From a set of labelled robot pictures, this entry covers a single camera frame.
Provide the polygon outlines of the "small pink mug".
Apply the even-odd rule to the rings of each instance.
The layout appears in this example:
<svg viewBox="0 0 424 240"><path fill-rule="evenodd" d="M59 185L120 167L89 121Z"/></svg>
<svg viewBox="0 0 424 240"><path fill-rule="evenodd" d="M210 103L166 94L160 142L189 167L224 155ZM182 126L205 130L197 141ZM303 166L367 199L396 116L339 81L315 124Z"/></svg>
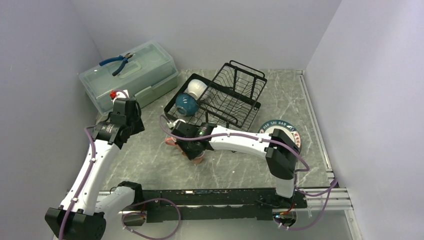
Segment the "small pink mug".
<svg viewBox="0 0 424 240"><path fill-rule="evenodd" d="M197 157L197 158L195 158L195 159L193 159L193 160L191 160L191 162L194 164L194 165L199 165L202 161L203 161L203 157Z"/></svg>

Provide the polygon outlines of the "large pink mug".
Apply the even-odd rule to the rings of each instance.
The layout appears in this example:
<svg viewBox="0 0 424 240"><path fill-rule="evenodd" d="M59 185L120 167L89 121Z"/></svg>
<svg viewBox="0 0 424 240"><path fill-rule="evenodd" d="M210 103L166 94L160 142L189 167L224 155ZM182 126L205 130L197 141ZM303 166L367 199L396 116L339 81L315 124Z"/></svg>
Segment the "large pink mug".
<svg viewBox="0 0 424 240"><path fill-rule="evenodd" d="M164 143L166 145L179 148L179 145L177 144L177 139L175 137L167 137L167 138L165 138Z"/></svg>

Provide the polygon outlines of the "dark blue tan bowl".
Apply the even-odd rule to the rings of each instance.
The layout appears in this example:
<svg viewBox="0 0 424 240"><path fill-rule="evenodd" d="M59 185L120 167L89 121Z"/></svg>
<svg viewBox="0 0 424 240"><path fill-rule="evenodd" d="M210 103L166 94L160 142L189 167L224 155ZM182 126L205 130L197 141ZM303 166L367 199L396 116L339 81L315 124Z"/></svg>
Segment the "dark blue tan bowl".
<svg viewBox="0 0 424 240"><path fill-rule="evenodd" d="M177 95L175 107L177 112L182 116L193 116L199 109L196 100L185 92Z"/></svg>

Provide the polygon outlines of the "white ceramic bowl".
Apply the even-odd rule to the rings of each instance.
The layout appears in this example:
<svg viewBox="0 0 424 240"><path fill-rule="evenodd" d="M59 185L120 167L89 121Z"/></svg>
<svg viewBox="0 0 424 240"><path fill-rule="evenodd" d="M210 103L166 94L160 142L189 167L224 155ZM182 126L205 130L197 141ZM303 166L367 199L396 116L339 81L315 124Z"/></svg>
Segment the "white ceramic bowl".
<svg viewBox="0 0 424 240"><path fill-rule="evenodd" d="M185 92L191 97L193 97L195 100L202 101L209 97L207 85L199 79L190 80Z"/></svg>

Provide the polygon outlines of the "black wire dish rack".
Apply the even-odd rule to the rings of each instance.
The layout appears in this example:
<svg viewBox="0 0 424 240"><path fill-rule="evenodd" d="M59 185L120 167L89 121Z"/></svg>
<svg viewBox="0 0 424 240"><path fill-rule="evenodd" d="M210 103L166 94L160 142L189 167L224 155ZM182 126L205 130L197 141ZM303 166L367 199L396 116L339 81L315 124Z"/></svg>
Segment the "black wire dish rack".
<svg viewBox="0 0 424 240"><path fill-rule="evenodd" d="M176 100L178 95L189 92L191 80L203 82L206 91L196 101L198 110L193 115L185 116L178 111ZM164 107L164 114L172 121L183 119L197 126L209 122L247 132L261 107L258 99L267 81L264 72L230 60L211 79L197 73L191 74Z"/></svg>

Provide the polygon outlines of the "green rimmed white plate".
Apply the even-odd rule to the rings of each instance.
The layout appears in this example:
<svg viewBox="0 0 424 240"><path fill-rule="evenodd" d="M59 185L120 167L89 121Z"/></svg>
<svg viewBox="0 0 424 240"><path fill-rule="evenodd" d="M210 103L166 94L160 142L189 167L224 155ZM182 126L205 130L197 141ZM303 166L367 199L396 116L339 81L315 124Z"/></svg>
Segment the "green rimmed white plate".
<svg viewBox="0 0 424 240"><path fill-rule="evenodd" d="M295 143L298 153L302 150L302 140L299 131L289 122L281 119L271 119L263 123L258 133L272 134L275 129L282 130Z"/></svg>

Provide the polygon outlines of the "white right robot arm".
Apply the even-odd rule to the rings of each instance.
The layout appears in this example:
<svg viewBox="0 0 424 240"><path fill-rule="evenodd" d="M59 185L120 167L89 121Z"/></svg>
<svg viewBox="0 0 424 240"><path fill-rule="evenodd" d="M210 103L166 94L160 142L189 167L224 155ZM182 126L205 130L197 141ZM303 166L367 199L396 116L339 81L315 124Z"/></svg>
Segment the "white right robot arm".
<svg viewBox="0 0 424 240"><path fill-rule="evenodd" d="M276 203L287 208L295 201L295 168L300 156L296 143L281 129L269 133L233 130L204 122L200 126L178 119L168 124L170 136L189 160L205 151L233 151L266 160L276 178Z"/></svg>

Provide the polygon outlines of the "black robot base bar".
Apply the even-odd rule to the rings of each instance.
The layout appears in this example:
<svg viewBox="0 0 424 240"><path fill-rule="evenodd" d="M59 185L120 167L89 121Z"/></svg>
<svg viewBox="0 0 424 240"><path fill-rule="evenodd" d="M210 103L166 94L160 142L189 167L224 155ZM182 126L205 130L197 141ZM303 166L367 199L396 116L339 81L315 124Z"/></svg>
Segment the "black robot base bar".
<svg viewBox="0 0 424 240"><path fill-rule="evenodd" d="M142 198L124 208L144 212L148 223L176 220L256 219L270 221L287 210L307 208L298 192L290 198L275 188L144 190Z"/></svg>

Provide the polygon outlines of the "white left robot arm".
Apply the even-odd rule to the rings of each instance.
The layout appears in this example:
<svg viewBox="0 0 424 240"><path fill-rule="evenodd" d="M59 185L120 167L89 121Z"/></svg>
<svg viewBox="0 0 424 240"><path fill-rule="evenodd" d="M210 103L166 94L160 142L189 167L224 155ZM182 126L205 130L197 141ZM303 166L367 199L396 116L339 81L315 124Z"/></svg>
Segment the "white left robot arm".
<svg viewBox="0 0 424 240"><path fill-rule="evenodd" d="M144 203L141 184L123 181L101 201L97 201L106 174L132 135L144 131L141 108L134 98L115 98L112 112L87 132L89 148L83 166L58 208L50 207L45 221L59 240L100 240L107 222L128 207Z"/></svg>

